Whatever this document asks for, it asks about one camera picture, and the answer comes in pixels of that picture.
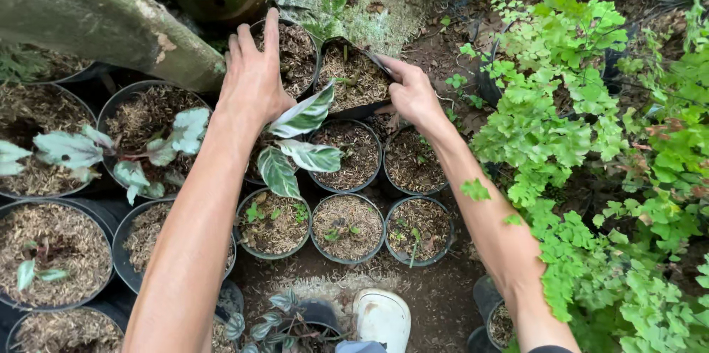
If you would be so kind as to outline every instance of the calathea plant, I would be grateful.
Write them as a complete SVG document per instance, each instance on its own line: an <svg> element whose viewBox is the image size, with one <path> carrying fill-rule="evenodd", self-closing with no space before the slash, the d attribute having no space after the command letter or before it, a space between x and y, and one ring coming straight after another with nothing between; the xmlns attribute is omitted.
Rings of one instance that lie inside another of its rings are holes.
<svg viewBox="0 0 709 353"><path fill-rule="evenodd" d="M162 133L156 134L140 153L122 152L111 137L87 124L81 133L51 131L36 135L33 142L39 149L36 153L39 160L72 169L72 176L84 183L100 176L92 166L99 163L104 155L116 157L119 162L113 167L113 175L128 188L128 199L132 205L138 194L161 198L165 192L162 182L151 183L146 179L140 159L147 158L151 164L165 167L177 157L178 152L197 154L208 120L209 110L205 107L184 110L175 115L167 138L163 138ZM16 161L31 154L11 142L0 140L0 176L20 174L24 167ZM164 181L182 185L184 180L179 175L167 174Z"/></svg>
<svg viewBox="0 0 709 353"><path fill-rule="evenodd" d="M297 104L267 126L267 131L288 140L276 140L278 148L270 146L258 157L261 177L273 193L291 198L300 198L295 170L288 157L301 168L309 171L333 172L340 170L342 152L329 145L315 145L292 140L320 127L328 116L328 109L335 97L331 80L323 91Z"/></svg>

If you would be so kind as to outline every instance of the person's left hand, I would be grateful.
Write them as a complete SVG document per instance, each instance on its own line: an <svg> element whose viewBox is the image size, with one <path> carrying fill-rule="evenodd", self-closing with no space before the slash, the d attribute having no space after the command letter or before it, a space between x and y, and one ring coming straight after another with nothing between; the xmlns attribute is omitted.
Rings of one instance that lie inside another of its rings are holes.
<svg viewBox="0 0 709 353"><path fill-rule="evenodd" d="M266 16L264 52L256 48L249 25L241 24L237 35L229 36L225 59L227 71L215 113L248 111L263 127L296 104L281 83L277 9L271 8Z"/></svg>

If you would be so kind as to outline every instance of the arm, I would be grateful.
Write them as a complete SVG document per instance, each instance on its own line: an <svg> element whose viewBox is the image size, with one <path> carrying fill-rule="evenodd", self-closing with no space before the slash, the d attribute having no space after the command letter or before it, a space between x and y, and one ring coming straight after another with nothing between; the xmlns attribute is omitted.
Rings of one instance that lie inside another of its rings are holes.
<svg viewBox="0 0 709 353"><path fill-rule="evenodd" d="M280 84L277 22L271 9L264 53L248 25L229 38L219 103L157 238L124 352L198 352L206 346L251 149L261 128L295 104Z"/></svg>
<svg viewBox="0 0 709 353"><path fill-rule="evenodd" d="M524 221L521 225L502 221L517 211L485 176L448 121L428 76L419 67L384 56L380 59L401 82L389 88L396 110L435 150L483 264L505 298L522 352L545 345L580 352L568 324L558 321L545 301L540 277L546 266L537 258L541 254L539 241ZM475 202L461 193L460 185L476 178L488 189L490 200Z"/></svg>

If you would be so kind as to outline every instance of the white shoe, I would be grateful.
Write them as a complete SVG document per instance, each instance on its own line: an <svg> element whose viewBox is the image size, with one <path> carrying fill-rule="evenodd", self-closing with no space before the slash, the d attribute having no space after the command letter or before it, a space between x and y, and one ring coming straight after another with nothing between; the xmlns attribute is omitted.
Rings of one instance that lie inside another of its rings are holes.
<svg viewBox="0 0 709 353"><path fill-rule="evenodd" d="M387 353L406 352L411 312L399 295L376 288L363 289L354 297L352 312L357 316L357 340L380 342Z"/></svg>

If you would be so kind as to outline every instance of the tree trunk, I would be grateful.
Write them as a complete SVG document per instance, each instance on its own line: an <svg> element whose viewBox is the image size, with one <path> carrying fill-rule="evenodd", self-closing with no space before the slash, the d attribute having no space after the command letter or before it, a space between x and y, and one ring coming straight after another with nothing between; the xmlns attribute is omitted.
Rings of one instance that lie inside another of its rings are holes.
<svg viewBox="0 0 709 353"><path fill-rule="evenodd" d="M218 90L222 56L154 0L0 0L0 38Z"/></svg>

